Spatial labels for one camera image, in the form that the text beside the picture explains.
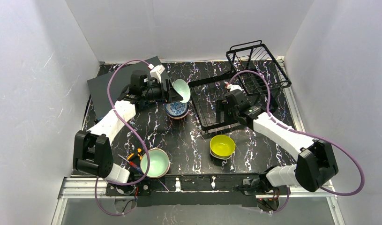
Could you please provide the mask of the blue floral white bowl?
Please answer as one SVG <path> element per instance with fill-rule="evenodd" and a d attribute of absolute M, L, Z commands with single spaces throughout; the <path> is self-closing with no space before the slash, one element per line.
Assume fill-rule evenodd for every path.
<path fill-rule="evenodd" d="M 170 104 L 164 104 L 164 110 L 173 116 L 179 116 L 189 110 L 188 103 L 174 102 Z"/>

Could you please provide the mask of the black wire dish rack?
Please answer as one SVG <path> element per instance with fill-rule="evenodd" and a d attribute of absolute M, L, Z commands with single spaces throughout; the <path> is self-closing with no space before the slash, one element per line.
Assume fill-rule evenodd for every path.
<path fill-rule="evenodd" d="M 261 40 L 233 45 L 225 55 L 229 71 L 188 84 L 197 119 L 205 132 L 245 121 L 248 107 L 251 113 L 264 111 L 267 100 L 273 113 L 278 108 L 280 91 L 291 85 Z"/>

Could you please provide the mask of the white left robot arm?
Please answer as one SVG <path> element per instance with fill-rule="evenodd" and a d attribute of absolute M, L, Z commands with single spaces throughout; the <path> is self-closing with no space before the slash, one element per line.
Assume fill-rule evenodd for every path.
<path fill-rule="evenodd" d="M 135 136 L 143 139 L 128 124 L 137 113 L 150 102 L 188 102 L 190 88 L 186 81 L 177 79 L 171 82 L 162 80 L 155 70 L 136 70 L 130 76 L 116 102 L 111 101 L 112 109 L 96 125 L 75 134 L 73 169 L 103 178 L 116 185 L 133 185 L 140 180 L 128 182 L 129 170 L 114 163 L 112 141 L 126 126 Z"/>

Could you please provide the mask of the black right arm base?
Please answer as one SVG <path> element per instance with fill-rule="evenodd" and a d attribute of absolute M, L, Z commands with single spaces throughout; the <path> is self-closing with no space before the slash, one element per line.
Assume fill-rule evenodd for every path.
<path fill-rule="evenodd" d="M 271 197 L 257 198 L 257 207 L 261 212 L 274 214 L 283 210 L 290 199 L 290 188 L 288 186 L 275 187 L 268 179 L 260 175 L 258 178 L 246 178 L 242 184 L 232 187 L 233 191 L 239 191 L 245 196 L 271 195 Z"/>

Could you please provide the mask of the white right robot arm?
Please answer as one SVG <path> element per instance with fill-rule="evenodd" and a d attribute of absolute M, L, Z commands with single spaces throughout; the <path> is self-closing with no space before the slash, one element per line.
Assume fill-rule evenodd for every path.
<path fill-rule="evenodd" d="M 270 190 L 280 186 L 299 186 L 315 192 L 338 173 L 330 143 L 298 134 L 261 107 L 251 105 L 239 86 L 230 88 L 220 103 L 228 119 L 260 133 L 287 151 L 296 164 L 274 166 L 259 175 L 257 186 Z"/>

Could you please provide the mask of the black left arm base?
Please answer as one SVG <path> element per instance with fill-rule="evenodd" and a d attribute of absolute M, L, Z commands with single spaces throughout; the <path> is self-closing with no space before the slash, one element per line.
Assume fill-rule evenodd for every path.
<path fill-rule="evenodd" d="M 128 213 L 137 206 L 142 197 L 151 195 L 151 187 L 149 179 L 131 186 L 107 183 L 105 195 L 114 198 L 114 205 L 119 213 Z"/>

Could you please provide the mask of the celadon green bowl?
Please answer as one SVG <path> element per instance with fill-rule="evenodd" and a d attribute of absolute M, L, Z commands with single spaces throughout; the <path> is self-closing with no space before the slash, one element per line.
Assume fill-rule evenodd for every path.
<path fill-rule="evenodd" d="M 140 161 L 140 168 L 149 178 L 160 178 L 166 175 L 170 169 L 170 160 L 165 151 L 162 149 L 149 150 L 150 162 L 146 154 Z"/>

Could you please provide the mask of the red blue screwdriver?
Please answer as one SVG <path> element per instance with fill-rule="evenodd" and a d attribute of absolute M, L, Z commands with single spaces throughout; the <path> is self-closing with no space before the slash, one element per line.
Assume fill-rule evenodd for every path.
<path fill-rule="evenodd" d="M 140 174 L 143 174 L 143 171 L 141 170 L 141 168 L 138 167 L 135 163 L 133 163 L 133 162 L 127 160 L 126 158 L 124 158 L 124 157 L 123 157 L 122 155 L 120 155 L 120 154 L 118 154 L 118 156 L 119 156 L 121 159 L 125 160 L 129 165 L 131 165 L 131 166 L 132 166 L 135 170 L 137 170 Z"/>

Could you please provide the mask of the grey blue network switch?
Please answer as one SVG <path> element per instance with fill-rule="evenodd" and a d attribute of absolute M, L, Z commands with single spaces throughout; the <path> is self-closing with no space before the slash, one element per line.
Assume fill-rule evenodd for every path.
<path fill-rule="evenodd" d="M 87 81 L 96 120 L 101 120 L 111 110 L 107 86 L 112 75 L 119 67 L 120 64 L 103 64 L 100 66 L 97 77 Z M 122 67 L 111 82 L 110 94 L 113 102 L 120 96 L 124 87 L 130 84 L 131 75 L 136 70 L 150 73 L 148 65 L 143 62 L 131 62 Z"/>

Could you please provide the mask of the orange handled pliers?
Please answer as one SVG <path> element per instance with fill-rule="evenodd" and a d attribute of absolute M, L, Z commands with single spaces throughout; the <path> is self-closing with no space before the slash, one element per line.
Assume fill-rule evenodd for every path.
<path fill-rule="evenodd" d="M 142 157 L 143 157 L 143 149 L 141 148 L 138 148 L 137 151 L 131 153 L 128 157 L 127 157 L 127 160 L 128 161 L 132 161 L 136 158 L 138 158 L 139 160 L 142 160 Z"/>

